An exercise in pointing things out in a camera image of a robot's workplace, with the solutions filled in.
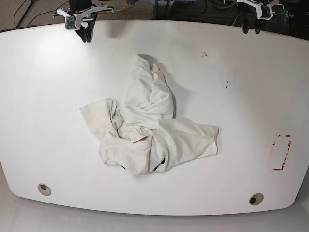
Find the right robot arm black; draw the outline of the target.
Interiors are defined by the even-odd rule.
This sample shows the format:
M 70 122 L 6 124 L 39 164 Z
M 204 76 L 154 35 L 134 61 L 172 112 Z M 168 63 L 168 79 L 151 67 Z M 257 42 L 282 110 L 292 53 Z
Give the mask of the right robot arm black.
M 74 30 L 84 43 L 92 41 L 93 29 L 98 13 L 114 13 L 113 7 L 102 3 L 96 6 L 91 0 L 70 0 L 69 8 L 63 10 L 59 7 L 52 17 L 65 18 L 64 26 L 67 30 Z

